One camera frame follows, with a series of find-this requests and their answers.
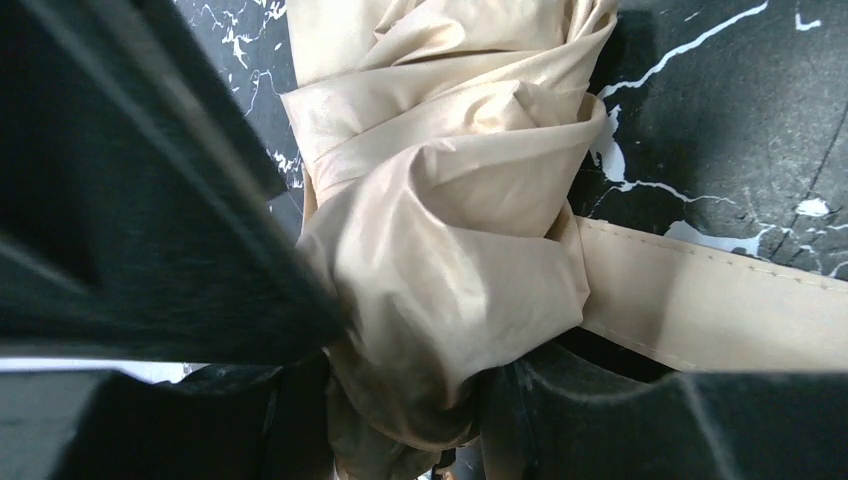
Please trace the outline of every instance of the marble pattern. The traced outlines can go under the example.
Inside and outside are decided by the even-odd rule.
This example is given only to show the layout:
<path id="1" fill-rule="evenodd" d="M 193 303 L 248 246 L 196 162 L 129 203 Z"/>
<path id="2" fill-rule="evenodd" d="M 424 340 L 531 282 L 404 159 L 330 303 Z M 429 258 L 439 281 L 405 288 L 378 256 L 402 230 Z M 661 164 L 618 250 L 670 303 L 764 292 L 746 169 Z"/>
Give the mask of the marble pattern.
<path id="1" fill-rule="evenodd" d="M 848 6 L 620 3 L 593 78 L 608 123 L 575 211 L 848 279 Z M 296 87 L 285 4 L 175 4 L 292 187 L 269 208 L 296 232 L 301 164 L 278 98 Z"/>

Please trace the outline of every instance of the black plastic object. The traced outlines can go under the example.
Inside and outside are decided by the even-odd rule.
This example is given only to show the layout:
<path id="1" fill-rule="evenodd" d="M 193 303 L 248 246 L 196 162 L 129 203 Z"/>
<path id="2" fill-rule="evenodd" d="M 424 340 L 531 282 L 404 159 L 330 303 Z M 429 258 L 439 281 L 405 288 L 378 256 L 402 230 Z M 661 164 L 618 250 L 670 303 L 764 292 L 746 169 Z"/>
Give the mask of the black plastic object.
<path id="1" fill-rule="evenodd" d="M 445 450 L 442 452 L 439 462 L 433 465 L 430 469 L 430 480 L 450 480 L 447 472 L 449 468 L 456 464 L 456 449 Z"/>
<path id="2" fill-rule="evenodd" d="M 283 365 L 341 333 L 172 2 L 0 13 L 0 355 Z"/>
<path id="3" fill-rule="evenodd" d="M 550 342 L 483 398 L 488 480 L 848 478 L 848 374 L 642 383 Z"/>
<path id="4" fill-rule="evenodd" d="M 456 463 L 450 468 L 450 473 L 451 480 L 486 480 L 479 439 L 467 447 L 457 449 Z"/>
<path id="5" fill-rule="evenodd" d="M 284 369 L 209 366 L 177 385 L 108 371 L 5 374 L 0 477 L 329 480 L 327 374 L 321 356 Z"/>

